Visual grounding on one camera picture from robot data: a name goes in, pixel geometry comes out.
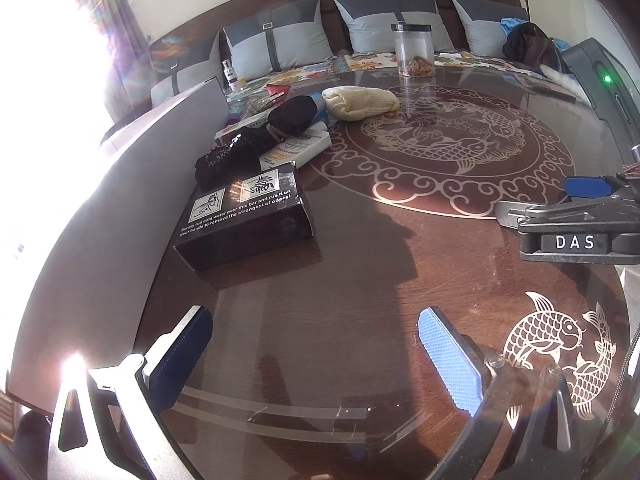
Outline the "black printed cardboard box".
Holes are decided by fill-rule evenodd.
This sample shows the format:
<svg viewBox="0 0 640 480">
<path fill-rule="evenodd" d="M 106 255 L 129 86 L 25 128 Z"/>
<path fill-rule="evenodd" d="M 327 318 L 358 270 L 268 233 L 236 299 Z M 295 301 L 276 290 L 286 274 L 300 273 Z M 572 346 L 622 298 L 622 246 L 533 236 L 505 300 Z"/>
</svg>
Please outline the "black printed cardboard box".
<svg viewBox="0 0 640 480">
<path fill-rule="evenodd" d="M 284 164 L 191 200 L 172 247 L 193 271 L 314 237 L 296 167 Z"/>
</svg>

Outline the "cream knitted cloth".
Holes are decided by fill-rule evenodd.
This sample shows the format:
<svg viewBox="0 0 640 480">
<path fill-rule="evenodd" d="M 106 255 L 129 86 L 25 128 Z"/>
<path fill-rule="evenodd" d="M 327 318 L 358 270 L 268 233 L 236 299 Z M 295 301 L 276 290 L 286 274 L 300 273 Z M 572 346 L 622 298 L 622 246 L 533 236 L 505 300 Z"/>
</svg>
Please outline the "cream knitted cloth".
<svg viewBox="0 0 640 480">
<path fill-rule="evenodd" d="M 388 90 L 356 86 L 339 86 L 323 90 L 322 100 L 328 113 L 344 122 L 393 113 L 399 110 L 397 96 Z"/>
</svg>

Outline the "black lace cloth bundle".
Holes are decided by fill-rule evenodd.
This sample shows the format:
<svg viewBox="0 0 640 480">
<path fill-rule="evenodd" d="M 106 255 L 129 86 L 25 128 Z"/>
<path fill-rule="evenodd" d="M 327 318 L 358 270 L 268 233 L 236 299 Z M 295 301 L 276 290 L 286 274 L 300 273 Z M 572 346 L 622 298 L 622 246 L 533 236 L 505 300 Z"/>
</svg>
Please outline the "black lace cloth bundle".
<svg viewBox="0 0 640 480">
<path fill-rule="evenodd" d="M 258 174 L 259 155 L 242 136 L 229 145 L 213 148 L 195 163 L 194 178 L 202 192 L 216 190 L 223 185 Z"/>
</svg>

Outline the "dark glitter cloth roll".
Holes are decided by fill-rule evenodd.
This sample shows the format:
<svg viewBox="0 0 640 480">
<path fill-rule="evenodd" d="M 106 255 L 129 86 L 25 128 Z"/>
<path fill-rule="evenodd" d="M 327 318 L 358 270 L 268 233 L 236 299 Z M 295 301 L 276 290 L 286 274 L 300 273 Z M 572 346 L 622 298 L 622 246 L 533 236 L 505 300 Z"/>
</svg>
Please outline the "dark glitter cloth roll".
<svg viewBox="0 0 640 480">
<path fill-rule="evenodd" d="M 242 128 L 232 148 L 251 148 L 257 155 L 268 152 L 291 136 L 300 136 L 314 121 L 318 105 L 311 96 L 294 96 L 274 108 L 259 127 Z"/>
</svg>

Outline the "red foil pouch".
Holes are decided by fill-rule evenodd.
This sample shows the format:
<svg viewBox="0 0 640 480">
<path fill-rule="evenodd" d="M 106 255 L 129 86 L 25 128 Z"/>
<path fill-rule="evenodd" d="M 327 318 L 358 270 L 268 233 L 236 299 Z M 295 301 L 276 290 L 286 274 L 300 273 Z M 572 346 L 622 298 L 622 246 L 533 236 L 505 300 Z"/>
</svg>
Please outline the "red foil pouch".
<svg viewBox="0 0 640 480">
<path fill-rule="evenodd" d="M 265 89 L 273 99 L 285 100 L 290 93 L 291 86 L 289 84 L 267 84 Z"/>
</svg>

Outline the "purple toy wand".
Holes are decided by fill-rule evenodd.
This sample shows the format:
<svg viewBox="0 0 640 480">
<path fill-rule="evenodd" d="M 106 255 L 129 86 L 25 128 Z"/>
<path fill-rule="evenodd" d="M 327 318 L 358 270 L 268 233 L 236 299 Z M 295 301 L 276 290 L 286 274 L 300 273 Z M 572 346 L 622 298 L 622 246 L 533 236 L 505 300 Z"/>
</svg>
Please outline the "purple toy wand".
<svg viewBox="0 0 640 480">
<path fill-rule="evenodd" d="M 243 119 L 243 115 L 238 113 L 238 112 L 232 112 L 229 114 L 229 116 L 227 117 L 227 121 L 226 121 L 226 125 L 230 126 L 230 125 L 234 125 L 237 124 L 238 122 L 240 122 Z"/>
</svg>

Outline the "blue white toothpaste box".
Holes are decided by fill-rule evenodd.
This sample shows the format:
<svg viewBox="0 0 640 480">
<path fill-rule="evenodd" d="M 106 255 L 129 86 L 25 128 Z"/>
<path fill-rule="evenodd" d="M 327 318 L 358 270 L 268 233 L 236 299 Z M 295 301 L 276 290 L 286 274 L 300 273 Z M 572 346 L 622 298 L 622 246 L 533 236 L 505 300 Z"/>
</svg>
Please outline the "blue white toothpaste box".
<svg viewBox="0 0 640 480">
<path fill-rule="evenodd" d="M 228 144 L 243 128 L 259 128 L 265 124 L 268 120 L 269 112 L 256 114 L 247 118 L 241 119 L 236 124 L 224 127 L 219 130 L 214 137 L 214 142 L 219 145 Z"/>
</svg>

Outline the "white cardboard sorting box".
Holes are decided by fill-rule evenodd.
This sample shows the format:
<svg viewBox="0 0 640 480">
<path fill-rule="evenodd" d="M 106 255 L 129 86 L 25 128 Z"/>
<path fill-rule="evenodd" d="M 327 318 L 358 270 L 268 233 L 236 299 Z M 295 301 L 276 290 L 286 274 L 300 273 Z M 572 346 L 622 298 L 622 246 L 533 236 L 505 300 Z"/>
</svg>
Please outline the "white cardboard sorting box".
<svg viewBox="0 0 640 480">
<path fill-rule="evenodd" d="M 71 354 L 109 366 L 132 350 L 158 266 L 195 190 L 195 162 L 228 115 L 220 83 L 211 79 L 102 144 L 110 166 L 58 237 L 26 304 L 9 396 L 51 413 Z"/>
</svg>

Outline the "white cat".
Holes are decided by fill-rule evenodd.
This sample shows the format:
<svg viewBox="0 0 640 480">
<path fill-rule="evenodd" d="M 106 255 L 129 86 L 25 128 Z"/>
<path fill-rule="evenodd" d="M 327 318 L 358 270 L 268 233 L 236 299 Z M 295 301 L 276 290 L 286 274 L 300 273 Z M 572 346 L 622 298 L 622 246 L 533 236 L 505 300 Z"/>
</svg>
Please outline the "white cat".
<svg viewBox="0 0 640 480">
<path fill-rule="evenodd" d="M 590 106 L 591 102 L 579 81 L 571 74 L 563 74 L 548 65 L 539 66 L 541 73 L 548 79 L 570 92 L 576 99 Z"/>
</svg>

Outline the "grey cushion far right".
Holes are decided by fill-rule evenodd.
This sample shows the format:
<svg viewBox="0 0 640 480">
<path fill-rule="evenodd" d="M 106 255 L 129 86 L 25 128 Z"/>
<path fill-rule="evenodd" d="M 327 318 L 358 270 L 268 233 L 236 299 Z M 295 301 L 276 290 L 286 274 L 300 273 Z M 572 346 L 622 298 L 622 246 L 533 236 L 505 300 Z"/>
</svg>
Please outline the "grey cushion far right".
<svg viewBox="0 0 640 480">
<path fill-rule="evenodd" d="M 489 0 L 451 0 L 464 28 L 465 38 L 473 54 L 504 58 L 503 46 L 508 34 L 500 23 L 504 18 L 527 21 L 520 6 Z"/>
</svg>

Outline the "grey cushion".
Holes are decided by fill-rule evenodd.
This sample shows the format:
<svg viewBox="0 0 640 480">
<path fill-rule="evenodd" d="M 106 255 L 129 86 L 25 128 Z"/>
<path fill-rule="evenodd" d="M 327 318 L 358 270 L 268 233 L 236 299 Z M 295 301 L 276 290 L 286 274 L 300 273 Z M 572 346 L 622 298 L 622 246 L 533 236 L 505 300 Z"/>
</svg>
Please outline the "grey cushion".
<svg viewBox="0 0 640 480">
<path fill-rule="evenodd" d="M 190 47 L 174 55 L 157 70 L 160 80 L 151 89 L 152 107 L 157 107 L 179 93 L 202 82 L 216 79 L 224 86 L 218 32 L 195 40 Z"/>
<path fill-rule="evenodd" d="M 508 34 L 500 23 L 504 18 L 527 21 L 520 6 L 489 0 L 451 0 L 464 28 L 465 38 L 473 54 L 504 58 L 503 46 Z"/>
<path fill-rule="evenodd" d="M 322 25 L 321 0 L 262 9 L 224 28 L 231 63 L 246 80 L 326 61 L 333 55 Z"/>
<path fill-rule="evenodd" d="M 436 0 L 333 1 L 348 29 L 354 53 L 394 52 L 393 26 L 397 23 L 430 26 L 436 52 L 454 48 Z"/>
</svg>

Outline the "clear plastic jar black lid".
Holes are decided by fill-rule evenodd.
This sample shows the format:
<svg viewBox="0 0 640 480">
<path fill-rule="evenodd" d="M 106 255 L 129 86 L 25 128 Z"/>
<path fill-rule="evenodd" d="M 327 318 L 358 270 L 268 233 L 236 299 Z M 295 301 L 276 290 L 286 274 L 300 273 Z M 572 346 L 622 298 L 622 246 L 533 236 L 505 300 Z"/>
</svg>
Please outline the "clear plastic jar black lid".
<svg viewBox="0 0 640 480">
<path fill-rule="evenodd" d="M 430 25 L 397 22 L 394 35 L 398 74 L 405 78 L 435 76 L 435 53 Z"/>
</svg>

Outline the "grey curtain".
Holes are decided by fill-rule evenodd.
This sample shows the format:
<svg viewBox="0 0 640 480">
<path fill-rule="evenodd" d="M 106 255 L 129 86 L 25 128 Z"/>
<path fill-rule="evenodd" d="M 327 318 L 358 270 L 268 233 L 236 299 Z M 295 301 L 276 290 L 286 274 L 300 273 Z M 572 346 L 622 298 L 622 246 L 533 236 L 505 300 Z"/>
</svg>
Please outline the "grey curtain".
<svg viewBox="0 0 640 480">
<path fill-rule="evenodd" d="M 105 105 L 114 122 L 132 114 L 151 99 L 149 46 L 128 0 L 79 0 L 106 38 L 111 68 Z"/>
</svg>

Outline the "white pump bottle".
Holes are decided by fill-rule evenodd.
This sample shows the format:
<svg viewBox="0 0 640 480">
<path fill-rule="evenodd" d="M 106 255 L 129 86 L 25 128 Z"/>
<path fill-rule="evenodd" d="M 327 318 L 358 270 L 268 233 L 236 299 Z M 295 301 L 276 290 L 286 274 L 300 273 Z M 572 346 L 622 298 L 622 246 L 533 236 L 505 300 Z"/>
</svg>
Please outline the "white pump bottle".
<svg viewBox="0 0 640 480">
<path fill-rule="evenodd" d="M 238 76 L 236 76 L 235 70 L 230 60 L 223 60 L 222 66 L 224 66 L 224 76 L 228 81 L 228 86 L 232 92 L 238 90 Z"/>
</svg>

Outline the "grey cushion far left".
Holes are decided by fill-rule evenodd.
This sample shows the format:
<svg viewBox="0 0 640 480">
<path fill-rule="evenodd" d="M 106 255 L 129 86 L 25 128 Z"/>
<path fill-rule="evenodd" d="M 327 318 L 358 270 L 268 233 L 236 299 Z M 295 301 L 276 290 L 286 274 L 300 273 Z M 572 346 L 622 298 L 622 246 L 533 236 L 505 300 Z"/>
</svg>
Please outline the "grey cushion far left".
<svg viewBox="0 0 640 480">
<path fill-rule="evenodd" d="M 224 86 L 218 32 L 195 40 L 190 47 L 174 55 L 157 70 L 160 80 L 151 89 L 152 107 L 157 107 L 179 93 L 202 82 L 216 79 Z"/>
</svg>

